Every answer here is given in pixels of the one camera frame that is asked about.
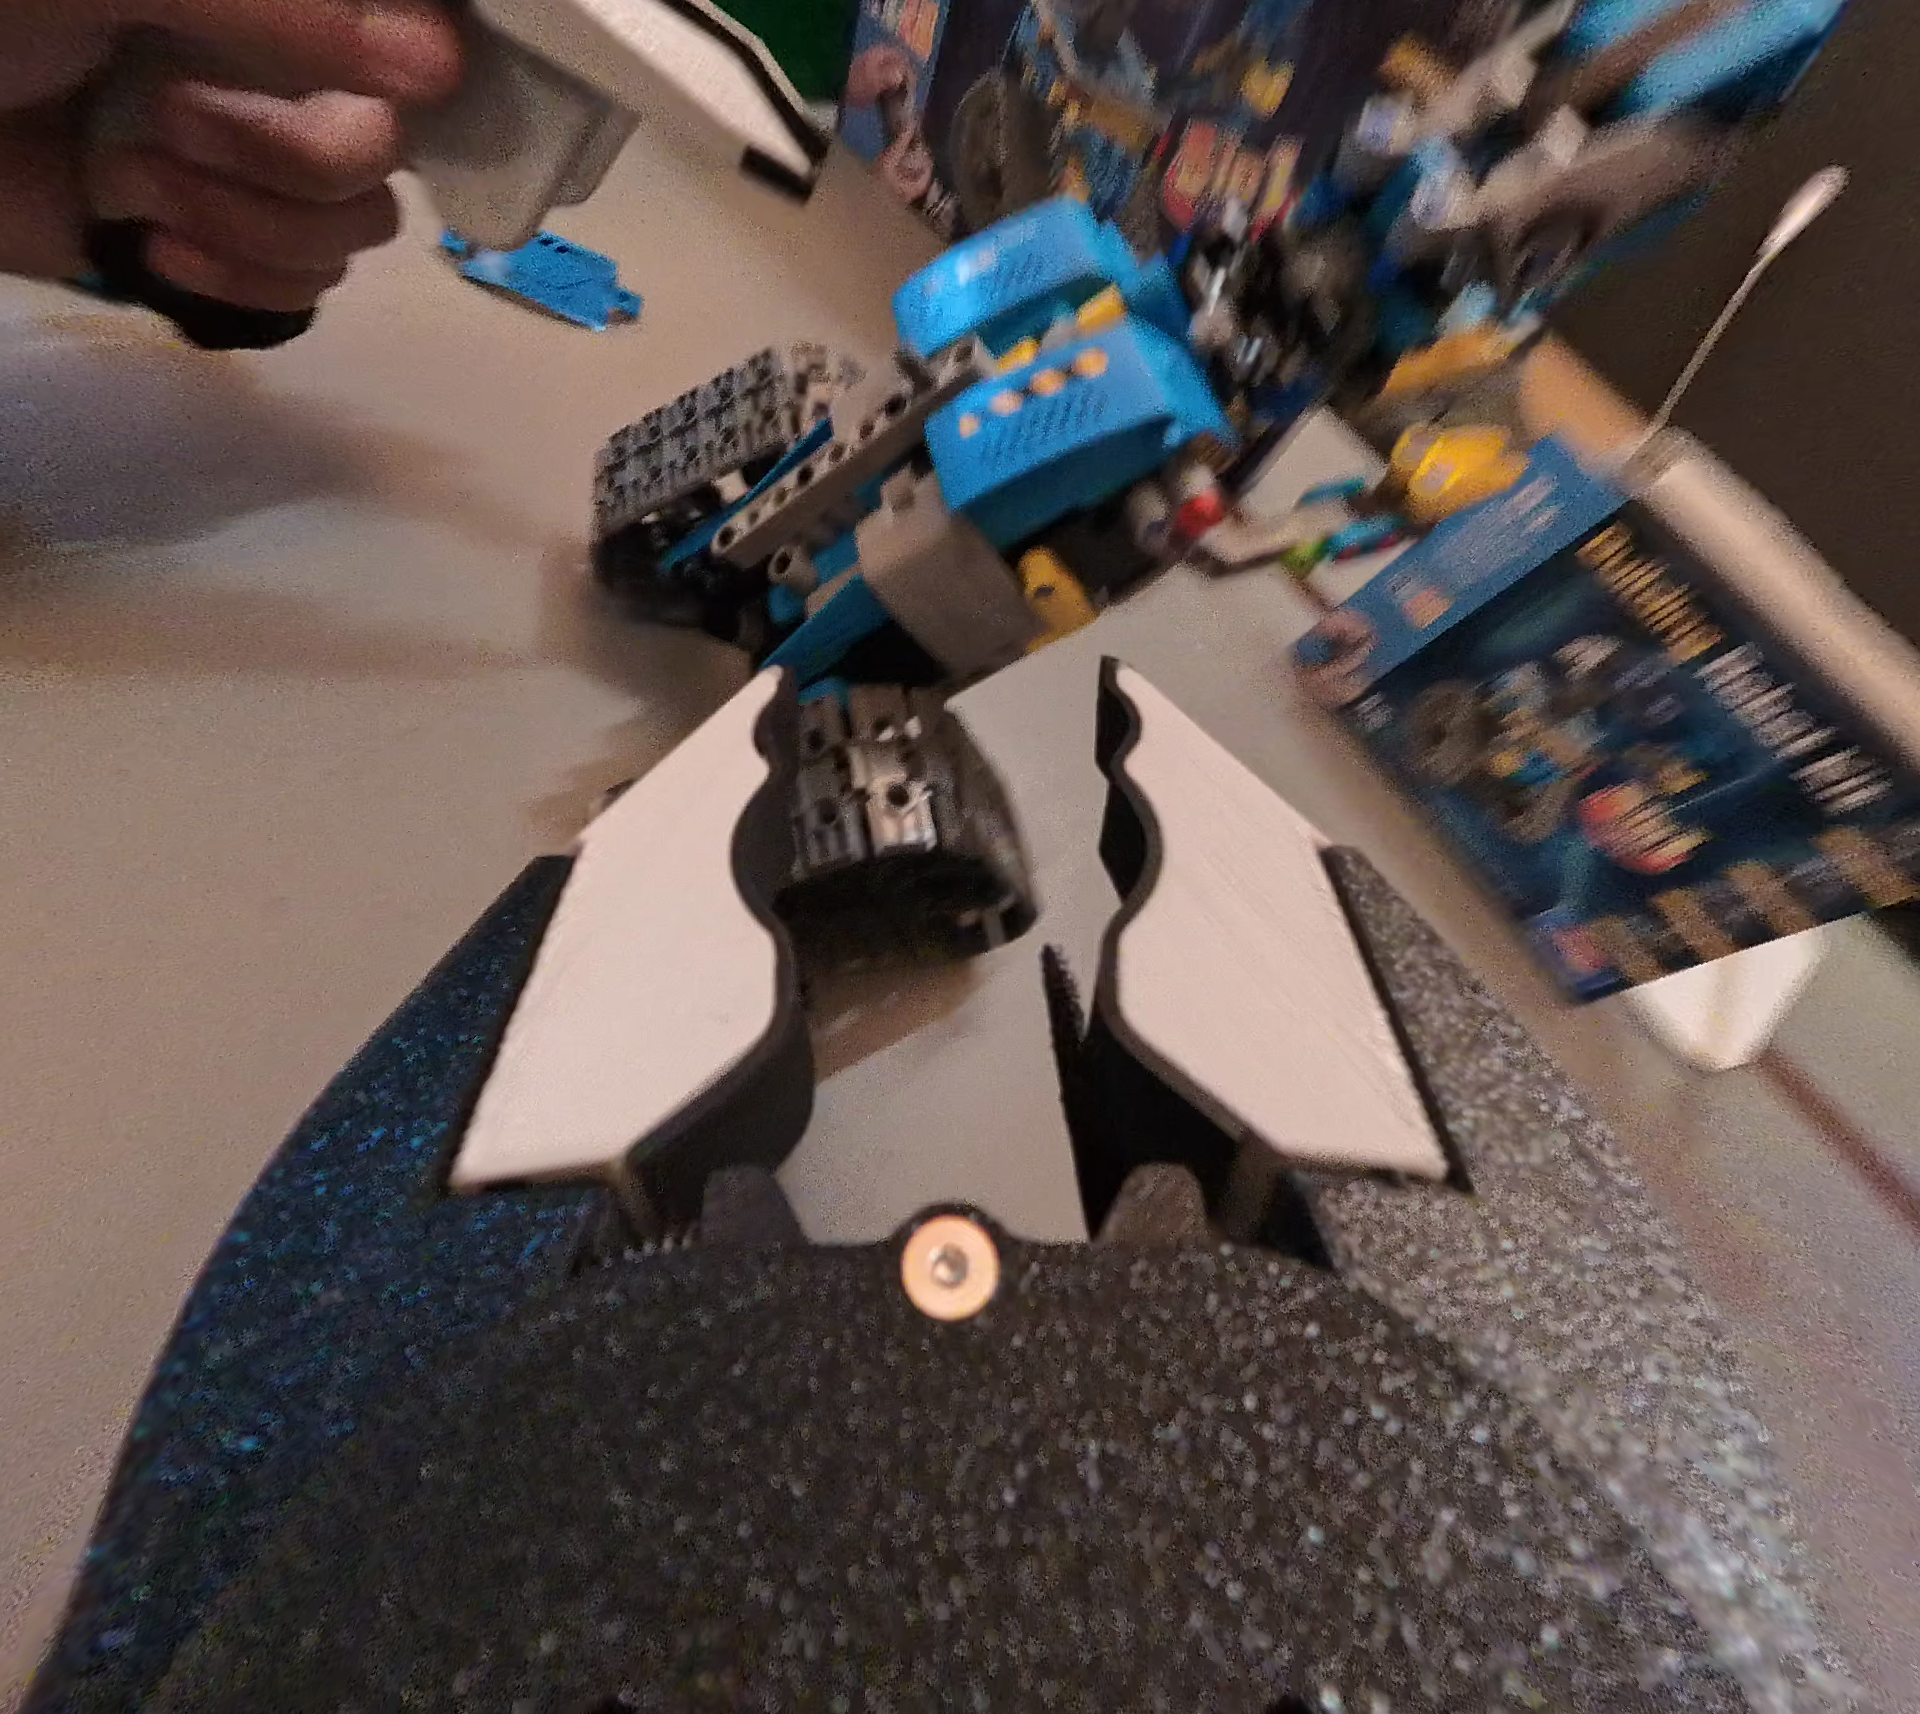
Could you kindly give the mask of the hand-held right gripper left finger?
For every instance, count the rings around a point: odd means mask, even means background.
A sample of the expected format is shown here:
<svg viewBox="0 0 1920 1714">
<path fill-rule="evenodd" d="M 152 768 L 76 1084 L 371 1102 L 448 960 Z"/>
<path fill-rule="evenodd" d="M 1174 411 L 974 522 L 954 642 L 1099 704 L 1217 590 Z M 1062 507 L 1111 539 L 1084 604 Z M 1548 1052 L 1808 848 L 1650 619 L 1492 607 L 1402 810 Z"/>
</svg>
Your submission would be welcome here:
<svg viewBox="0 0 1920 1714">
<path fill-rule="evenodd" d="M 800 704 L 759 670 L 578 835 L 449 1160 L 459 1194 L 604 1184 L 689 1221 L 707 1177 L 773 1169 L 811 1111 L 797 956 Z"/>
</svg>

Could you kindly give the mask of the small blue plate piece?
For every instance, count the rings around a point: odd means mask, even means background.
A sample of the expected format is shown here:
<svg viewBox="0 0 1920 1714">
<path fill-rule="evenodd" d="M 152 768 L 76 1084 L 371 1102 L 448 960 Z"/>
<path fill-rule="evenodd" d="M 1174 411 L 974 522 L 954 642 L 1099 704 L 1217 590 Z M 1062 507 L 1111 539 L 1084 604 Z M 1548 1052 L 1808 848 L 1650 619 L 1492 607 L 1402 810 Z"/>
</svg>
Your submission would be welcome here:
<svg viewBox="0 0 1920 1714">
<path fill-rule="evenodd" d="M 516 247 L 481 247 L 444 228 L 437 247 L 470 286 L 590 331 L 634 323 L 641 295 L 617 263 L 571 237 L 540 231 Z"/>
</svg>

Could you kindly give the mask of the blue toy kit booklet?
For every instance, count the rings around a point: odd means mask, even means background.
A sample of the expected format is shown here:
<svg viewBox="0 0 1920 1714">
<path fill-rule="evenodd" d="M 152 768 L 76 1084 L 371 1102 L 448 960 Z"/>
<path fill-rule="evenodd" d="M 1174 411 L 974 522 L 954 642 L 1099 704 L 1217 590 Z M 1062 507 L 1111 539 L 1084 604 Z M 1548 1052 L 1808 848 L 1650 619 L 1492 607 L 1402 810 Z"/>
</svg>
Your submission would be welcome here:
<svg viewBox="0 0 1920 1714">
<path fill-rule="evenodd" d="M 1558 438 L 1294 664 L 1577 1001 L 1916 911 L 1916 756 Z"/>
</svg>

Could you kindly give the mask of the person's left hand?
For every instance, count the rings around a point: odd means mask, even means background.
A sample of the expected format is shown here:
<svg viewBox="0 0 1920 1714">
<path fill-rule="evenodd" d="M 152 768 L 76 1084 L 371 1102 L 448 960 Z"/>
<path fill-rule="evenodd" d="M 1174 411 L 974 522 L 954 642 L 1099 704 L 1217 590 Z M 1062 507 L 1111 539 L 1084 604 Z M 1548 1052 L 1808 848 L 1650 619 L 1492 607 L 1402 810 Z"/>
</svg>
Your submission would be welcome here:
<svg viewBox="0 0 1920 1714">
<path fill-rule="evenodd" d="M 87 231 L 211 304 L 311 312 L 398 231 L 403 113 L 461 78 L 431 0 L 2 0 L 2 267 L 89 272 Z"/>
</svg>

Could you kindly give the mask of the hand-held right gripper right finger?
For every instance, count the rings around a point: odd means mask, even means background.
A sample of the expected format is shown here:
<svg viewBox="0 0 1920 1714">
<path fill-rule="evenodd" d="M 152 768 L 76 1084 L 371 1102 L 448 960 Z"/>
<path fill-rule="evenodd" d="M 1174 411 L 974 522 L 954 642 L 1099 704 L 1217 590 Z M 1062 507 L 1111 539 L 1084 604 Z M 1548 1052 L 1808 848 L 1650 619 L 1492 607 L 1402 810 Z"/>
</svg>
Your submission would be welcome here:
<svg viewBox="0 0 1920 1714">
<path fill-rule="evenodd" d="M 1131 665 L 1101 665 L 1115 894 L 1073 1025 L 1085 1228 L 1170 1172 L 1202 1232 L 1311 1236 L 1299 1175 L 1460 1186 L 1460 1154 L 1336 848 Z"/>
</svg>

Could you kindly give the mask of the white document stand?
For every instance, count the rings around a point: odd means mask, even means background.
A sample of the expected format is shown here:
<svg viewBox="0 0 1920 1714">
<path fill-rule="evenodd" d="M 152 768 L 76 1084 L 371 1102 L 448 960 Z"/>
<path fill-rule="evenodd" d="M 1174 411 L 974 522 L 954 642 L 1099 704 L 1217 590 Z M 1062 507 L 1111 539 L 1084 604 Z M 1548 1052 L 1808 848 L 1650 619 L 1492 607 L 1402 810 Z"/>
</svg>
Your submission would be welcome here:
<svg viewBox="0 0 1920 1714">
<path fill-rule="evenodd" d="M 1763 636 L 1829 691 L 1893 766 L 1916 776 L 1917 657 L 1791 522 L 1681 429 L 1648 429 L 1621 480 Z M 1614 998 L 1681 1064 L 1722 1073 L 1769 1046 L 1821 964 L 1826 930 L 1713 957 Z"/>
</svg>

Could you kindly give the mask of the white gooseneck stalk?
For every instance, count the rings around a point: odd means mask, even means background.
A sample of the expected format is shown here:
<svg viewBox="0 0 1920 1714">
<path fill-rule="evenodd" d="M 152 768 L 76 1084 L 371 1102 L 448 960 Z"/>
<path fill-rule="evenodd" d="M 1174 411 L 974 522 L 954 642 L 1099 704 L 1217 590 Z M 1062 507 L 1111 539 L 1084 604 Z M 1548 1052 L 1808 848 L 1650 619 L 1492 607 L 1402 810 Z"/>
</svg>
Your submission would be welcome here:
<svg viewBox="0 0 1920 1714">
<path fill-rule="evenodd" d="M 1788 251 L 1788 246 L 1801 237 L 1849 184 L 1849 170 L 1838 163 L 1824 165 L 1809 174 L 1775 209 L 1767 230 L 1756 241 L 1740 280 L 1726 294 L 1715 314 L 1694 342 L 1688 357 L 1681 361 L 1675 378 L 1668 383 L 1664 395 L 1640 429 L 1633 454 L 1652 449 L 1672 426 L 1675 409 L 1690 393 L 1694 382 L 1715 353 L 1726 331 L 1740 315 L 1749 295 L 1761 286 L 1769 267 Z"/>
</svg>

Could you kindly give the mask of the blue tracked toy robot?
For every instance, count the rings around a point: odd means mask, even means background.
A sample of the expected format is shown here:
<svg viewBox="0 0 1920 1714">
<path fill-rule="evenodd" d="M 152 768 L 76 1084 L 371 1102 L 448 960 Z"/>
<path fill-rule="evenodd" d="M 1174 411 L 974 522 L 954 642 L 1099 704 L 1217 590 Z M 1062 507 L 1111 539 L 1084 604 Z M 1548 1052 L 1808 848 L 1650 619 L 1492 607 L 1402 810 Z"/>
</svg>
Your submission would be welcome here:
<svg viewBox="0 0 1920 1714">
<path fill-rule="evenodd" d="M 614 429 L 587 569 L 783 674 L 828 746 L 960 694 L 1211 550 L 1320 407 L 1388 432 L 1422 533 L 1517 456 L 1474 421 L 1558 304 L 1691 209 L 1849 0 L 1551 0 L 1447 67 L 1403 44 L 1278 219 L 1157 251 L 1062 192 L 947 246 L 863 375 L 773 344 Z"/>
</svg>

